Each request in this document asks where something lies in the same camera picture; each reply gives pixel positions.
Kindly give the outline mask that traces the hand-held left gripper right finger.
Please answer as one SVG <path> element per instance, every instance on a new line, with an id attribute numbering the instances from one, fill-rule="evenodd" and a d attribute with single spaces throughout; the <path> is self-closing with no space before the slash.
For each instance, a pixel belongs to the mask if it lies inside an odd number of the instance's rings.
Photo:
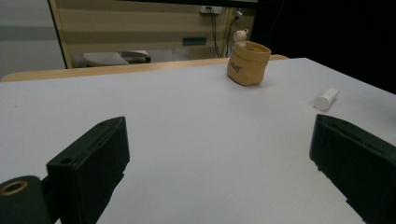
<path id="1" fill-rule="evenodd" d="M 317 115 L 309 158 L 366 224 L 396 224 L 396 147 L 342 119 Z"/>

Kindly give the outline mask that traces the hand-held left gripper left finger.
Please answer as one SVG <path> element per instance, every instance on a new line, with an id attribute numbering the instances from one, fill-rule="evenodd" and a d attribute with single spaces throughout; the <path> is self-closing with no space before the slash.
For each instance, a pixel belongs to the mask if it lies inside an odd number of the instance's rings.
<path id="1" fill-rule="evenodd" d="M 96 224 L 130 161 L 126 119 L 102 121 L 47 163 L 62 224 Z"/>

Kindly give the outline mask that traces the white tube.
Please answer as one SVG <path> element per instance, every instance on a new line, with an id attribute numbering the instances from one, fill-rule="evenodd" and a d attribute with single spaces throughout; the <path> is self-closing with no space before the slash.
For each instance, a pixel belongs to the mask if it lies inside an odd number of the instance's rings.
<path id="1" fill-rule="evenodd" d="M 314 108 L 326 111 L 332 105 L 333 100 L 337 96 L 339 90 L 336 88 L 329 88 L 325 92 L 323 92 L 320 96 L 318 96 L 313 103 Z"/>

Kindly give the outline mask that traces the tan fabric storage basket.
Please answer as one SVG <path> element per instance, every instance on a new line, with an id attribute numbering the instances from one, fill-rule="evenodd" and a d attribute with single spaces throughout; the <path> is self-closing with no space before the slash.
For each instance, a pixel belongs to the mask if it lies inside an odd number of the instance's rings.
<path id="1" fill-rule="evenodd" d="M 251 41 L 236 42 L 227 65 L 228 77 L 244 87 L 259 85 L 271 54 L 272 51 L 264 45 Z"/>

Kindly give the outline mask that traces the grey office chair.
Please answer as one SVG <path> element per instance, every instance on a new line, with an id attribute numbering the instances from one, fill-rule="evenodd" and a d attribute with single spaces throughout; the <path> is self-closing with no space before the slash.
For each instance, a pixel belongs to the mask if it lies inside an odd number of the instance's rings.
<path id="1" fill-rule="evenodd" d="M 151 62 L 151 57 L 145 50 L 90 52 L 84 53 L 83 59 L 88 66 L 112 66 Z"/>

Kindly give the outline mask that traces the beige striped partition panel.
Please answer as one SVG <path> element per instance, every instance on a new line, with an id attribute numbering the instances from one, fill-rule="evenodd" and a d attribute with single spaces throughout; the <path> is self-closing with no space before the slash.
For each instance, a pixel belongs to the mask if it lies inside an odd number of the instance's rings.
<path id="1" fill-rule="evenodd" d="M 84 65 L 90 52 L 145 50 L 154 61 L 215 58 L 236 30 L 253 28 L 256 10 L 224 7 L 202 14 L 195 5 L 121 0 L 48 0 L 66 66 Z M 237 11 L 242 16 L 235 21 Z M 184 37 L 206 37 L 205 46 L 183 46 Z"/>

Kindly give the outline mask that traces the green label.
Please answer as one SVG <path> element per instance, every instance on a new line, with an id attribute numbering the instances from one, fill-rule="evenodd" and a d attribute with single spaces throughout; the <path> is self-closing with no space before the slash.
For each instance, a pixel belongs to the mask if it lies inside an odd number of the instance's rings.
<path id="1" fill-rule="evenodd" d="M 184 37 L 182 39 L 183 46 L 205 46 L 207 38 L 206 37 Z"/>

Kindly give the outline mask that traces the small white plush toy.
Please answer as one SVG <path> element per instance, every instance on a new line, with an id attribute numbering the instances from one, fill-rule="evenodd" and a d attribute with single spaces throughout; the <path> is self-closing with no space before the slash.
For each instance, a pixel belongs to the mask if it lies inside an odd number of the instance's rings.
<path id="1" fill-rule="evenodd" d="M 248 33 L 249 33 L 248 29 L 235 31 L 233 34 L 233 42 L 239 43 L 241 41 L 246 41 L 248 38 Z"/>

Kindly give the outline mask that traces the white wall power socket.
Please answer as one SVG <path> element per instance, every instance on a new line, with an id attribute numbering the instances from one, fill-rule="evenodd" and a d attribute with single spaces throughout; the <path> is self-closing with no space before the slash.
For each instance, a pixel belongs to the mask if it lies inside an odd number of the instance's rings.
<path id="1" fill-rule="evenodd" d="M 219 15 L 222 11 L 222 7 L 213 7 L 213 6 L 200 6 L 199 12 L 202 14 L 215 14 Z"/>

